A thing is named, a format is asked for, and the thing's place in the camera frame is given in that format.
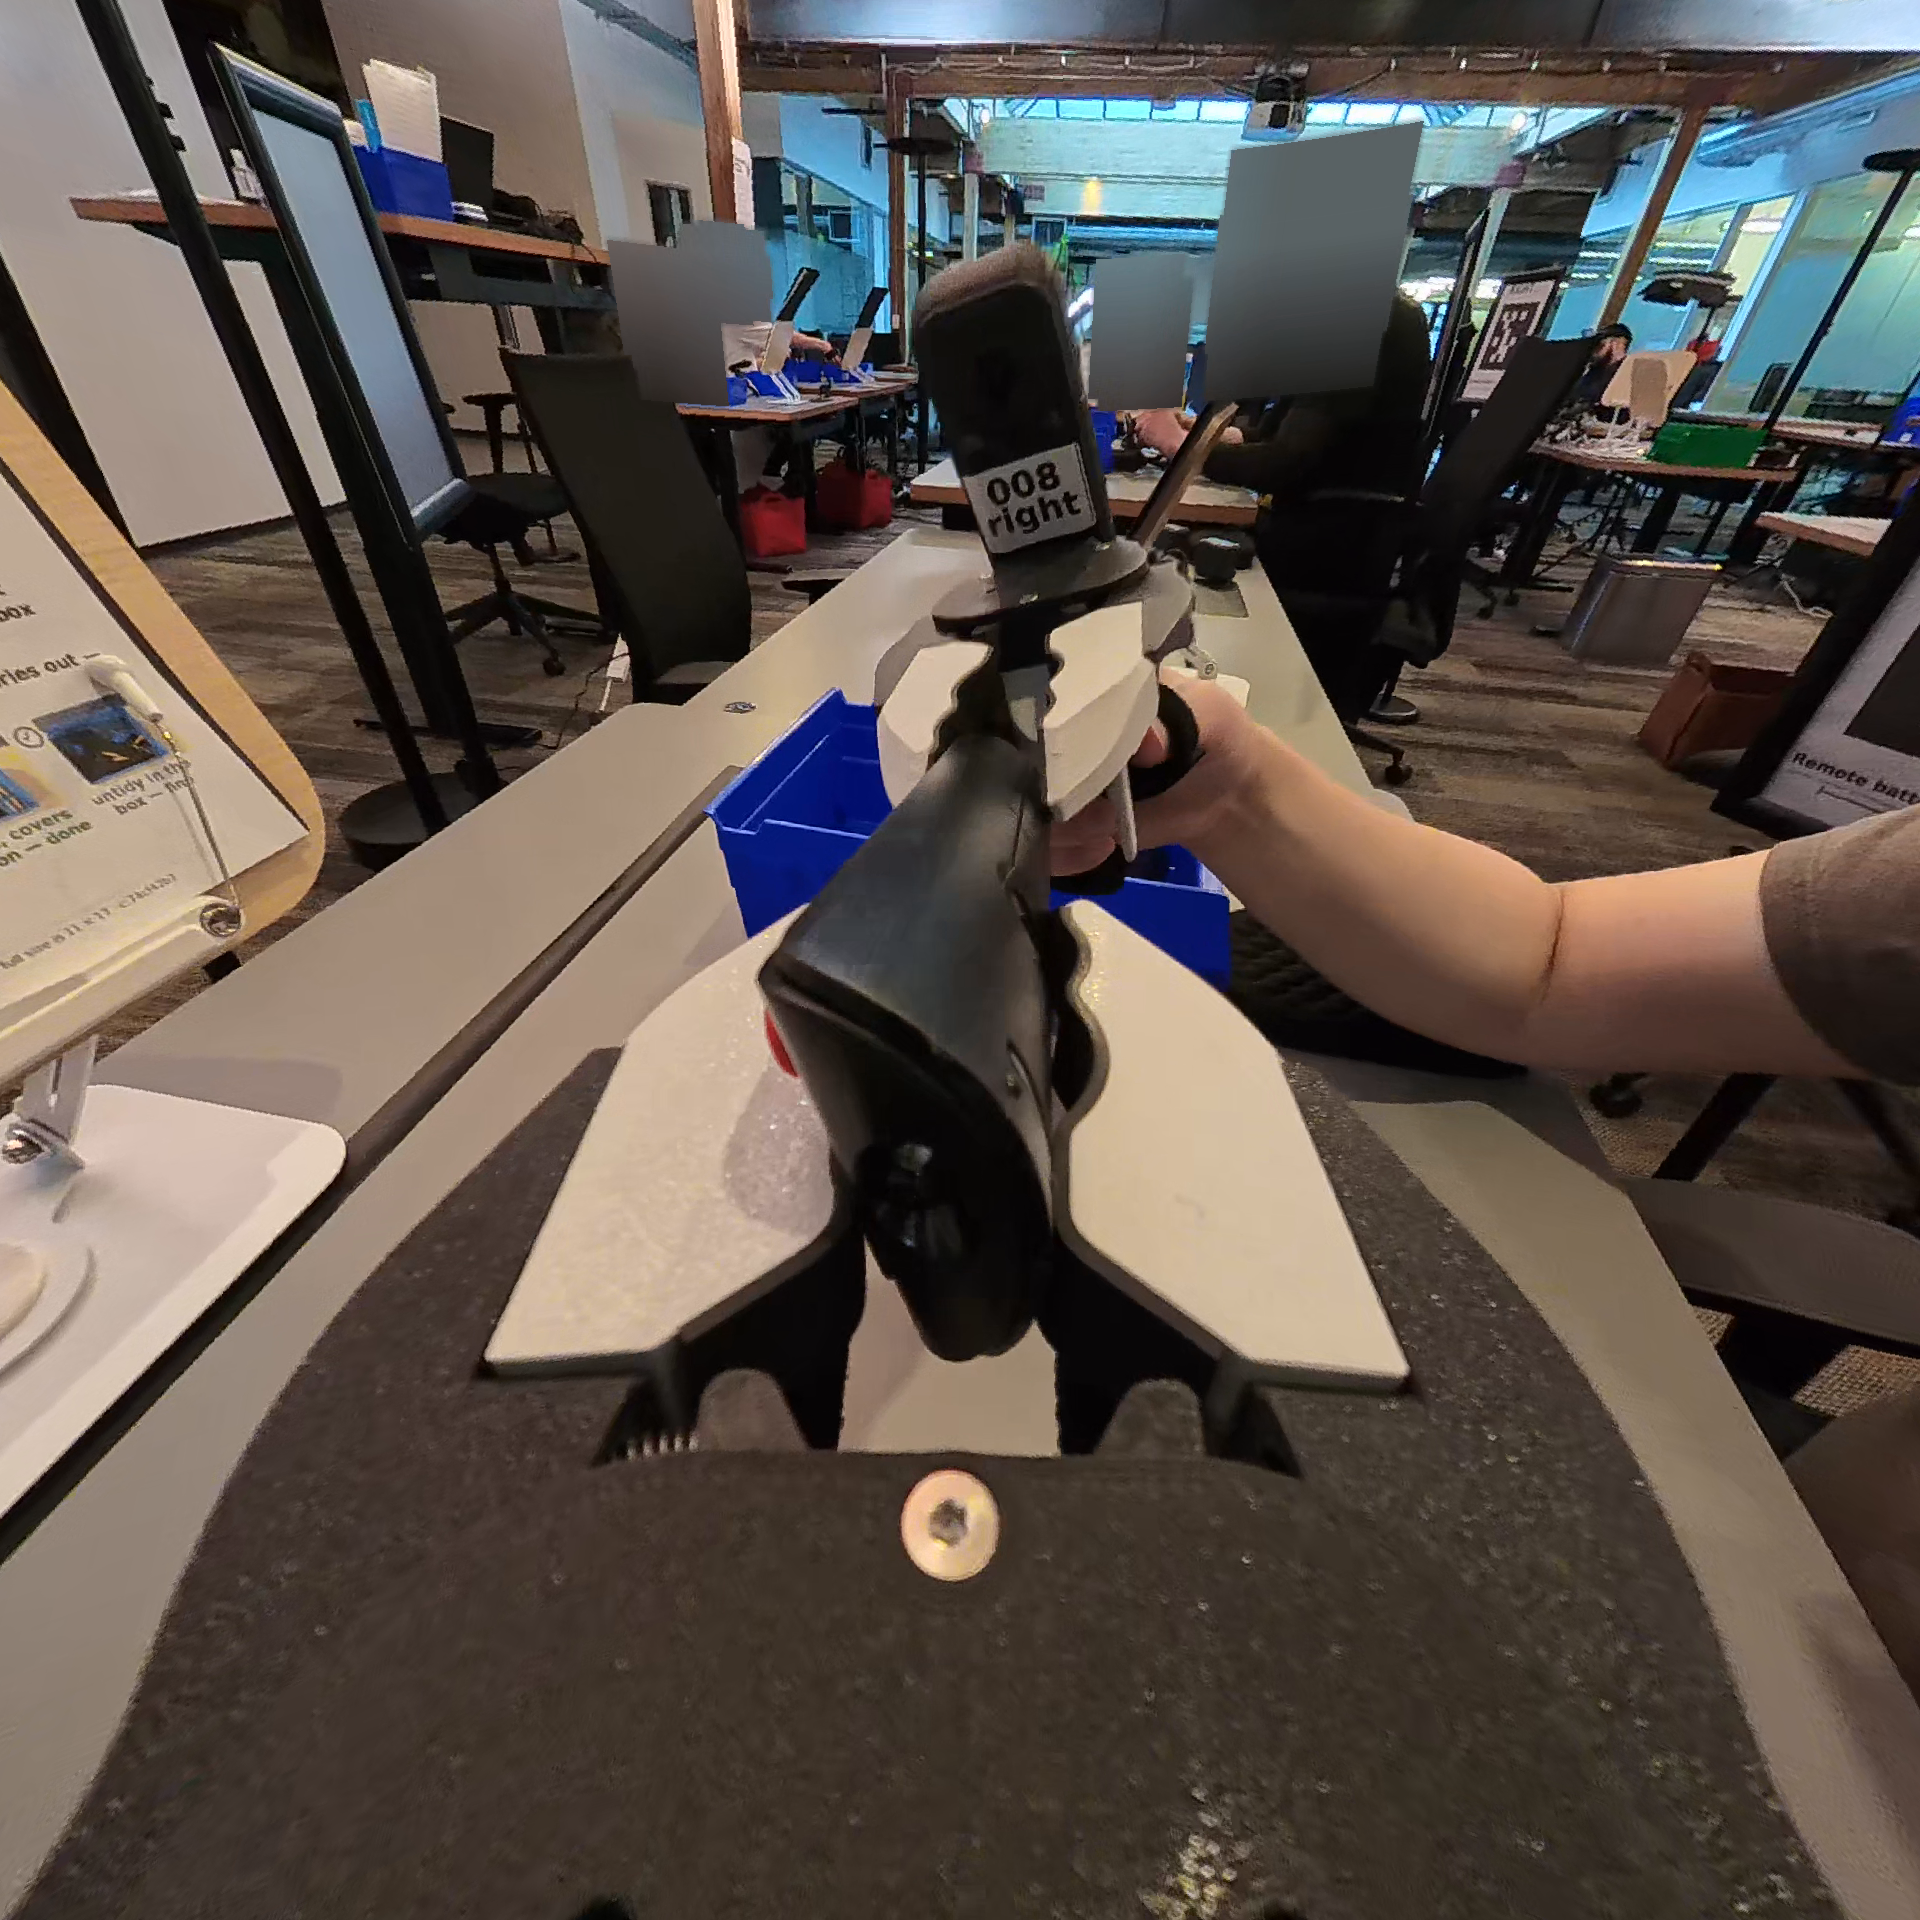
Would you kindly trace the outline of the black framed marker sign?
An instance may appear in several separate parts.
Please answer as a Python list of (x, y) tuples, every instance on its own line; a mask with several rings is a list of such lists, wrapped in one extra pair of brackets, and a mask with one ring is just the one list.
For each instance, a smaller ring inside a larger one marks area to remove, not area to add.
[(1879, 541), (1787, 705), (1715, 791), (1715, 812), (1799, 837), (1920, 800), (1920, 507)]

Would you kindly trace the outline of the black office chair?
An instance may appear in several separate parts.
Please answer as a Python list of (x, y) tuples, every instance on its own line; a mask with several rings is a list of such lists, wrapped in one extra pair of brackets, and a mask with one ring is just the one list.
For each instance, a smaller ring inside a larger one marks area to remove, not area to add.
[(747, 662), (752, 584), (682, 412), (619, 352), (510, 351), (503, 366), (614, 600), (633, 699), (691, 705)]
[(1397, 574), (1380, 632), (1360, 653), (1350, 711), (1360, 739), (1397, 663), (1431, 663), (1449, 644), (1466, 560), (1497, 491), (1520, 479), (1532, 441), (1585, 378), (1595, 339), (1524, 339), (1475, 423), (1447, 443), (1418, 502), (1405, 510)]

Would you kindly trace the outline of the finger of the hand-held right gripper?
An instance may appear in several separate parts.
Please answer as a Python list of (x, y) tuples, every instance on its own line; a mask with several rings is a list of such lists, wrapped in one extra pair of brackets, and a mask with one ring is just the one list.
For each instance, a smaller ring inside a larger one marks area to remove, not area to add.
[(959, 739), (995, 732), (995, 644), (981, 638), (901, 638), (877, 662), (877, 763), (893, 805)]
[(1072, 825), (1111, 800), (1123, 863), (1139, 855), (1132, 763), (1160, 720), (1160, 663), (1147, 653), (1147, 607), (1105, 602), (1047, 632), (1052, 679), (1038, 711), (1046, 800)]

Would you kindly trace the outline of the person's right hand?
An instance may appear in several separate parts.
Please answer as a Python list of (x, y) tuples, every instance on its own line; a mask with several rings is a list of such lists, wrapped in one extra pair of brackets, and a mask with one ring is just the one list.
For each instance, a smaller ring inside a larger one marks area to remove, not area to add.
[(1052, 825), (1052, 882), (1093, 874), (1125, 854), (1123, 826), (1132, 826), (1133, 854), (1188, 845), (1227, 882), (1234, 845), (1275, 820), (1288, 775), (1313, 775), (1215, 679), (1169, 668), (1160, 694), (1163, 708), (1117, 781), (1123, 800), (1103, 791), (1081, 812)]

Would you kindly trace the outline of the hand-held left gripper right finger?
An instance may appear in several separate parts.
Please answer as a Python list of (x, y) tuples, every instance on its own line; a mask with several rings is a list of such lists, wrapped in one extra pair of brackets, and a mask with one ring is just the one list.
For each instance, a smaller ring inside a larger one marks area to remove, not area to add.
[(1133, 1383), (1185, 1383), (1227, 1457), (1259, 1457), (1257, 1386), (1410, 1391), (1277, 1049), (1111, 909), (1072, 900), (1062, 929), (1093, 1076), (1052, 1163), (1057, 1445), (1099, 1451)]

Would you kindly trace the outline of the black framed display on stand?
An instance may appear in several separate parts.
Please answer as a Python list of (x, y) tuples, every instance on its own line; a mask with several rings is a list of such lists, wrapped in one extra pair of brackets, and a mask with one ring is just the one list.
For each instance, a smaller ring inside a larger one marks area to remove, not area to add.
[(476, 487), (346, 115), (231, 47), (211, 47), (211, 68), (384, 487), (419, 538), (440, 538)]

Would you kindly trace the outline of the black remote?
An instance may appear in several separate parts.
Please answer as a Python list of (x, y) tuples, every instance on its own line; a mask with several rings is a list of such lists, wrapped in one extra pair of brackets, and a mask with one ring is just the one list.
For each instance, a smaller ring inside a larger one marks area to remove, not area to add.
[(1046, 767), (959, 739), (764, 964), (773, 1030), (877, 1270), (938, 1359), (1007, 1354), (1057, 1270), (1057, 1139), (1093, 1042), (1047, 909)]

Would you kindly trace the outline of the brown cardboard box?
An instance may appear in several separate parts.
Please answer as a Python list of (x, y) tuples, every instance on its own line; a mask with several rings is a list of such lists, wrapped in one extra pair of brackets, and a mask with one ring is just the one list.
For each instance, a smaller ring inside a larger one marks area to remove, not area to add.
[(1712, 753), (1746, 753), (1787, 705), (1797, 668), (1686, 653), (1639, 728), (1639, 745), (1678, 769)]

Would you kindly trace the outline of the person's right forearm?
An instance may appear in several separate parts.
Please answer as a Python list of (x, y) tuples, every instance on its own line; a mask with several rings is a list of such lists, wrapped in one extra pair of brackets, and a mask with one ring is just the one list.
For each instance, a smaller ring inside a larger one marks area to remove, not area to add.
[(1345, 994), (1455, 1049), (1524, 1067), (1840, 1067), (1773, 973), (1758, 854), (1544, 882), (1301, 769), (1227, 882)]

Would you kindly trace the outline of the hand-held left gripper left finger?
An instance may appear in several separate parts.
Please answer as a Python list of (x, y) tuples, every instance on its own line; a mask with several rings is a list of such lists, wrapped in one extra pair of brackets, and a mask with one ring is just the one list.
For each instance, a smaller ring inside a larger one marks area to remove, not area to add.
[(500, 1379), (633, 1379), (695, 1432), (729, 1371), (778, 1379), (805, 1445), (841, 1439), (866, 1240), (828, 1130), (766, 1040), (766, 929), (621, 1042), (488, 1337)]

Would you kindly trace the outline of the blue plastic bin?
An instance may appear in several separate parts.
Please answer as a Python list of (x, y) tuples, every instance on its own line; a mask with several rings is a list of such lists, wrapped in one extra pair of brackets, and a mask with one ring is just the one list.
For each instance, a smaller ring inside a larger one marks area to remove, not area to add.
[[(888, 812), (877, 708), (828, 688), (708, 800), (743, 935), (805, 909)], [(1103, 904), (1210, 985), (1229, 982), (1229, 894), (1194, 854), (1139, 854)]]
[(404, 147), (352, 147), (371, 186), (375, 208), (454, 225), (451, 170), (440, 158), (419, 158)]

